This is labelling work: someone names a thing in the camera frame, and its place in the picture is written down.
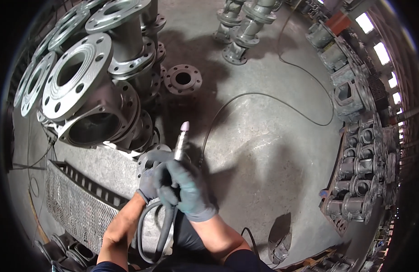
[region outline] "electric cord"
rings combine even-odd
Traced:
[[[285,101],[282,101],[282,100],[280,100],[279,98],[276,98],[276,97],[274,97],[274,96],[272,96],[272,95],[268,95],[268,94],[264,94],[264,93],[260,93],[260,92],[248,92],[248,93],[243,93],[243,94],[239,94],[239,95],[236,95],[236,96],[234,96],[233,98],[231,98],[228,102],[226,102],[219,110],[218,110],[218,112],[215,114],[215,116],[214,116],[214,118],[212,119],[212,121],[211,121],[211,124],[209,125],[209,128],[208,128],[208,131],[207,131],[207,133],[206,133],[206,135],[205,135],[205,138],[204,138],[204,140],[203,140],[203,143],[202,143],[202,150],[201,150],[201,153],[200,153],[200,159],[199,159],[199,167],[201,167],[201,165],[202,165],[202,162],[203,162],[203,157],[204,157],[204,153],[205,153],[205,148],[206,148],[206,143],[208,142],[208,137],[209,137],[209,134],[211,133],[211,130],[212,130],[212,127],[214,126],[214,124],[215,124],[215,122],[216,122],[216,120],[217,120],[217,117],[218,117],[218,115],[220,114],[220,112],[224,109],[224,108],[226,108],[231,102],[233,102],[234,100],[236,100],[237,98],[240,98],[240,97],[242,97],[242,96],[245,96],[245,95],[262,95],[262,96],[266,96],[266,97],[269,97],[269,98],[272,98],[272,99],[274,99],[274,100],[276,100],[276,101],[278,101],[278,102],[280,102],[280,103],[282,103],[282,104],[284,104],[285,106],[288,106],[289,108],[291,108],[293,111],[295,111],[295,112],[297,112],[298,114],[300,114],[302,117],[304,117],[306,120],[308,120],[308,121],[310,121],[311,123],[313,123],[313,124],[316,124],[316,125],[318,125],[318,126],[320,126],[320,127],[326,127],[326,126],[328,126],[332,121],[333,121],[333,116],[334,116],[334,113],[335,113],[335,110],[334,110],[334,107],[333,107],[333,101],[332,101],[332,97],[329,95],[329,93],[327,92],[327,90],[326,90],[326,88],[324,87],[324,85],[314,76],[314,75],[312,75],[308,70],[306,70],[306,69],[304,69],[304,68],[302,68],[302,67],[300,67],[299,65],[297,65],[297,64],[293,64],[293,63],[290,63],[290,62],[287,62],[287,61],[285,61],[283,58],[282,58],[282,52],[280,52],[279,51],[279,45],[280,45],[280,37],[282,36],[282,33],[283,33],[283,30],[285,30],[285,27],[287,26],[287,24],[288,24],[288,22],[289,22],[289,19],[291,19],[291,16],[294,14],[294,11],[297,9],[297,7],[299,6],[299,4],[301,3],[301,2],[303,2],[303,0],[300,0],[297,4],[296,4],[296,6],[294,7],[294,9],[291,11],[291,13],[290,13],[290,15],[288,16],[288,18],[286,19],[286,21],[285,21],[285,23],[283,24],[283,26],[282,26],[282,29],[280,30],[280,32],[279,32],[279,38],[278,38],[278,40],[277,40],[277,52],[278,52],[278,56],[279,56],[279,60],[281,61],[281,62],[283,62],[283,63],[286,63],[286,64],[289,64],[289,65],[292,65],[292,66],[294,66],[294,67],[297,67],[297,68],[300,68],[300,69],[302,69],[303,71],[305,71],[306,73],[308,73],[313,79],[315,79],[315,81],[316,82],[318,82],[318,84],[321,86],[321,88],[326,92],[326,95],[329,97],[329,100],[330,100],[330,104],[332,105],[332,117],[330,118],[330,120],[327,122],[327,123],[325,123],[325,124],[320,124],[320,123],[317,123],[317,122],[315,122],[314,120],[312,120],[312,119],[310,119],[309,117],[307,117],[306,115],[304,115],[303,113],[301,113],[299,110],[297,110],[296,108],[294,108],[293,106],[291,106],[290,104],[288,104],[287,102],[285,102]]]

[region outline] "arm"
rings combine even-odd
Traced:
[[[98,262],[113,262],[128,271],[128,248],[136,233],[137,223],[146,206],[139,193],[113,218],[104,233]]]
[[[251,250],[244,238],[228,226],[220,215],[203,222],[190,222],[203,244],[223,264],[229,255],[240,249]]]

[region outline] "work glove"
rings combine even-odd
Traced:
[[[150,151],[149,160],[162,161],[153,173],[153,184],[162,202],[176,205],[189,221],[203,222],[217,214],[209,202],[201,172],[188,161],[173,160],[173,152]]]
[[[146,169],[143,173],[141,173],[140,187],[136,190],[136,192],[141,195],[146,204],[149,204],[152,199],[156,199],[158,197],[158,193],[153,182],[154,169],[158,165],[159,162],[155,162],[152,168]]]

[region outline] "metal pipe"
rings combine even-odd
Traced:
[[[143,48],[143,36],[140,30],[140,19],[133,18],[124,24],[108,31],[113,41],[114,59],[118,62],[135,59]]]

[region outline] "air hose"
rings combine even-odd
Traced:
[[[146,254],[143,252],[143,246],[142,246],[142,235],[143,235],[143,222],[145,220],[146,215],[148,214],[148,212],[150,210],[152,210],[153,208],[156,208],[158,206],[163,205],[161,203],[161,201],[157,201],[154,202],[152,204],[150,204],[149,206],[147,206],[141,216],[140,216],[140,220],[138,221],[138,226],[137,226],[137,247],[138,247],[138,252],[140,253],[141,258],[150,264],[154,264],[157,263],[159,261],[159,259],[161,258],[162,255],[162,251],[164,249],[164,246],[167,242],[167,238],[169,236],[169,231],[170,231],[170,226],[173,223],[174,220],[174,216],[176,214],[176,207],[170,203],[168,204],[164,204],[165,207],[165,216],[164,216],[164,221],[162,223],[162,228],[161,228],[161,234],[159,236],[158,239],[158,243],[156,246],[156,250],[155,250],[155,254],[152,258],[149,258],[146,256]]]

